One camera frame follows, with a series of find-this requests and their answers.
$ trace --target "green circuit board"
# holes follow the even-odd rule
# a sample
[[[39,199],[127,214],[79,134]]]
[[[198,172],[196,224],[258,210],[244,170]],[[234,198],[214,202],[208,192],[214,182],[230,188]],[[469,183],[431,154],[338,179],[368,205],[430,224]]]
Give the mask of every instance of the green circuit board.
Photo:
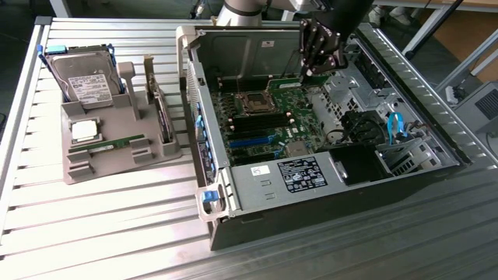
[[[308,153],[315,152],[315,150],[323,145],[324,135],[322,134],[320,123],[314,114],[312,108],[307,106],[308,100],[306,98],[307,92],[304,89],[278,89],[268,92],[275,105],[275,111],[272,113],[291,112],[294,122],[288,126],[263,129],[267,135],[272,136],[270,144],[244,146],[240,148],[230,147],[230,143],[236,140],[230,140],[230,135],[234,132],[230,128],[228,122],[228,118],[247,117],[240,102],[240,94],[212,93],[212,103],[218,116],[218,123],[232,166],[242,165],[235,162],[238,156],[250,157],[274,153],[275,157],[263,161],[291,157],[286,150],[286,146],[295,141],[302,141],[304,143]],[[244,94],[258,93],[264,93],[264,91],[248,92]]]

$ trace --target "power supply label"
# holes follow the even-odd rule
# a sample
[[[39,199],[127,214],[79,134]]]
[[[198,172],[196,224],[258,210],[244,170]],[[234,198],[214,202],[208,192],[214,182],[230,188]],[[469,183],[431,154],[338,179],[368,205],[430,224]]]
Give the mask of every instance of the power supply label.
[[[111,90],[104,74],[68,78],[77,100],[81,104],[109,101]]]
[[[327,180],[314,156],[280,162],[279,169],[286,188],[291,193],[327,185]]]

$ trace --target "aluminum extrusion table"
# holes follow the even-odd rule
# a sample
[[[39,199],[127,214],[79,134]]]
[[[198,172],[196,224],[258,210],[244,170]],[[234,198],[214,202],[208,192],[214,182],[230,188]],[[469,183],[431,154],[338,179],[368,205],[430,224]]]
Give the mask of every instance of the aluminum extrusion table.
[[[495,279],[497,169],[483,153],[462,174],[405,201],[210,251],[175,64],[175,28],[200,24],[210,21],[53,19],[35,26],[0,147],[0,278]],[[36,44],[101,43],[113,44],[117,61],[136,63],[135,90],[144,85],[142,55],[155,56],[184,155],[68,186],[60,90]]]

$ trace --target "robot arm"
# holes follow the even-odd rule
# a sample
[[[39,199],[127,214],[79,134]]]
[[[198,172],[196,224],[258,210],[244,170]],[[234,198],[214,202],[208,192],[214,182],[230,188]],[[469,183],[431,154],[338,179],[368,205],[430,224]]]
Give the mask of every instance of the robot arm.
[[[302,80],[314,74],[347,67],[344,43],[372,2],[374,0],[323,0],[328,6],[327,11],[315,12],[311,20],[300,21]]]

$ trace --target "motherboard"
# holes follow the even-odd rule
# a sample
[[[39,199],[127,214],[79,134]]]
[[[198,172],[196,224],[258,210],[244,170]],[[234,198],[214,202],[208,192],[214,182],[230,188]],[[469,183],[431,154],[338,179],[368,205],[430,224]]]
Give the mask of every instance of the motherboard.
[[[231,166],[247,165],[314,153],[326,136],[307,93],[328,76],[306,84],[296,78],[271,79],[266,88],[239,82],[211,93]]]

